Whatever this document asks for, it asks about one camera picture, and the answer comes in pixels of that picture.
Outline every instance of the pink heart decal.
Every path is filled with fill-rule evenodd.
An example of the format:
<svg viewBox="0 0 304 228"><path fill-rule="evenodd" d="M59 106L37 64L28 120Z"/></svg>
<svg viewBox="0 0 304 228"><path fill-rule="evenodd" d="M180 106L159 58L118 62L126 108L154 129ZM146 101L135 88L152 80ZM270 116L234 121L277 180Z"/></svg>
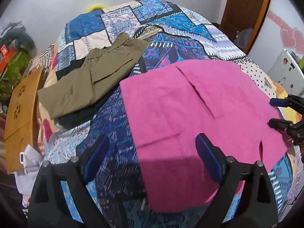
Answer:
<svg viewBox="0 0 304 228"><path fill-rule="evenodd" d="M295 51L300 54L304 54L304 39L303 34L298 28L294 28L292 31L292 35L295 38L295 41L297 43L297 46L295 48Z"/></svg>
<svg viewBox="0 0 304 228"><path fill-rule="evenodd" d="M295 48L297 46L297 42L292 35L291 27L287 29L281 29L281 39L284 47Z"/></svg>

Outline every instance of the bedsheet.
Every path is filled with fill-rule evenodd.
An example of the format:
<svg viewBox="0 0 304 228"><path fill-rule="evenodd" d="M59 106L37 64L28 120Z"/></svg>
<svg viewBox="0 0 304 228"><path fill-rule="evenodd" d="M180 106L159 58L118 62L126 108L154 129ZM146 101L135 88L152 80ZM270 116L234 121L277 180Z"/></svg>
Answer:
<svg viewBox="0 0 304 228"><path fill-rule="evenodd" d="M56 83L55 72L67 67L71 60L85 57L93 48L110 46L122 32L150 42L143 54L147 71L186 59L230 60L240 65L269 98L279 95L270 78L212 23L189 9L163 0L132 1L81 14L68 22L54 45L44 87ZM136 74L141 74L137 66L131 75ZM148 202L143 203L145 189L120 88L91 122L69 131L55 124L40 103L39 113L42 138L47 146L45 159L52 163L63 163L72 155L80 155L101 133L108 135L110 149L95 180L87 188L112 226L186 228L193 227L203 215L206 206L168 214L154 213ZM289 111L289 114L298 119L295 112ZM296 169L291 148L269 172L278 213L282 211ZM73 218L81 221L66 183L62 182L62 186ZM225 220L233 217L239 199L240 195L234 197Z"/></svg>

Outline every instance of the metal screw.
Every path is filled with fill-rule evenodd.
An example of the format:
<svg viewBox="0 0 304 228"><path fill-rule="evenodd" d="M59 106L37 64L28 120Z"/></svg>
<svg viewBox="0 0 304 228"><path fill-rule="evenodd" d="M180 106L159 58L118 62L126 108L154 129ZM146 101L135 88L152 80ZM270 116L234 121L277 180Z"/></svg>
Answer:
<svg viewBox="0 0 304 228"><path fill-rule="evenodd" d="M43 167L46 167L46 166L48 166L49 164L50 164L49 161L44 161L44 162L42 162L42 166L43 166Z"/></svg>
<svg viewBox="0 0 304 228"><path fill-rule="evenodd" d="M263 162L262 162L262 161L259 161L259 160L258 160L256 163L257 163L257 165L260 166L260 167L262 167L262 166L264 165Z"/></svg>
<svg viewBox="0 0 304 228"><path fill-rule="evenodd" d="M77 156L73 156L71 158L71 162L73 162L73 163L76 163L78 160L79 160L79 157L77 157Z"/></svg>
<svg viewBox="0 0 304 228"><path fill-rule="evenodd" d="M232 156L228 156L228 157L226 157L226 159L227 159L227 161L230 162L230 163L232 163L232 162L235 161L235 158L233 158Z"/></svg>

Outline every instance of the blue gripper pad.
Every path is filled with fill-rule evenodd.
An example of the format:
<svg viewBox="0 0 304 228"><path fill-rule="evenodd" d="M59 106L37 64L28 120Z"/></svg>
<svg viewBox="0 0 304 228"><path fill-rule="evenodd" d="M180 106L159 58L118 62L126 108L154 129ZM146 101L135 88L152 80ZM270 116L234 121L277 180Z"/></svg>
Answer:
<svg viewBox="0 0 304 228"><path fill-rule="evenodd" d="M222 165L210 149L213 146L205 134L199 134L195 139L196 150L202 159L213 181L221 184L224 180Z"/></svg>
<svg viewBox="0 0 304 228"><path fill-rule="evenodd" d="M86 150L93 150L93 153L83 168L83 181L85 184L93 181L99 170L105 155L110 147L108 136L99 136L95 143Z"/></svg>
<svg viewBox="0 0 304 228"><path fill-rule="evenodd" d="M281 99L281 98L272 98L270 99L270 105L271 106L277 106L277 107L288 107L289 101L287 99Z"/></svg>

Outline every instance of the wooden board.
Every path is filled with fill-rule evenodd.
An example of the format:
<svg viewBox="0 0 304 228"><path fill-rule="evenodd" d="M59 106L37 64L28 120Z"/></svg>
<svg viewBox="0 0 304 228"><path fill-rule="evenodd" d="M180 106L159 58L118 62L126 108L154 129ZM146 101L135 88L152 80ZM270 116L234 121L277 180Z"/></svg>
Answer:
<svg viewBox="0 0 304 228"><path fill-rule="evenodd" d="M29 144L37 148L37 90L41 87L43 67L33 71L13 91L4 132L6 168L9 173L23 169L19 154Z"/></svg>

